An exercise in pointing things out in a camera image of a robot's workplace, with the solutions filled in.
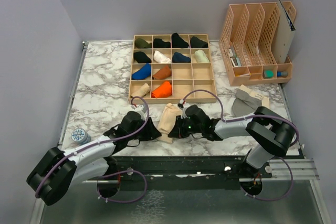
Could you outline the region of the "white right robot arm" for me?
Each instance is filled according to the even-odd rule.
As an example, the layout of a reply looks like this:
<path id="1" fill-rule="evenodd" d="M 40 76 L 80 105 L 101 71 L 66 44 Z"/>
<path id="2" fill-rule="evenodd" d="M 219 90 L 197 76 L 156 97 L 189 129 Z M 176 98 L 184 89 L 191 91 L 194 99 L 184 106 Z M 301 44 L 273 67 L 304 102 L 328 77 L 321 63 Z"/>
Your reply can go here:
<path id="1" fill-rule="evenodd" d="M 264 163 L 273 157 L 284 157 L 288 148 L 299 138 L 298 129 L 293 123 L 264 106 L 249 115 L 224 120 L 211 119 L 198 106 L 191 105 L 176 117 L 168 136 L 186 138 L 195 133 L 209 141 L 251 136 L 258 145 L 248 152 L 241 164 L 241 171 L 246 177 L 254 177 Z"/>

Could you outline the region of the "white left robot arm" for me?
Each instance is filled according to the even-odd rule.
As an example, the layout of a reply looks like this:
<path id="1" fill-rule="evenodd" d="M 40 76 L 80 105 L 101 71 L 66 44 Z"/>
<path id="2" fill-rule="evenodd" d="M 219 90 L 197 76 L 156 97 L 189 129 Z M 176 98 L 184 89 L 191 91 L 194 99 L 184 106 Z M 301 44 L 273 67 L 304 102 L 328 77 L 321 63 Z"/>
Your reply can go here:
<path id="1" fill-rule="evenodd" d="M 110 179 L 117 170 L 112 155 L 125 149 L 129 141 L 151 141 L 161 133 L 149 116 L 147 105 L 133 105 L 121 123 L 94 141 L 67 150 L 49 149 L 30 172 L 26 183 L 35 197 L 51 206 L 68 189 L 91 178 Z"/>

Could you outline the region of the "beige boxer underwear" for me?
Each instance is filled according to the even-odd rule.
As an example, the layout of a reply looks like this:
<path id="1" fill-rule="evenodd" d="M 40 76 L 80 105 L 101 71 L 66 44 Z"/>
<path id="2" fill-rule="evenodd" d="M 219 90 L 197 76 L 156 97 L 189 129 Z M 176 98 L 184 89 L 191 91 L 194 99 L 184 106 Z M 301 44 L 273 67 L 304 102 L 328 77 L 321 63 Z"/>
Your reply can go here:
<path id="1" fill-rule="evenodd" d="M 164 107 L 160 121 L 157 125 L 157 129 L 161 133 L 161 136 L 157 138 L 159 141 L 172 144 L 173 139 L 168 137 L 168 134 L 173 130 L 176 117 L 180 115 L 182 115 L 182 110 L 177 106 L 168 103 Z"/>

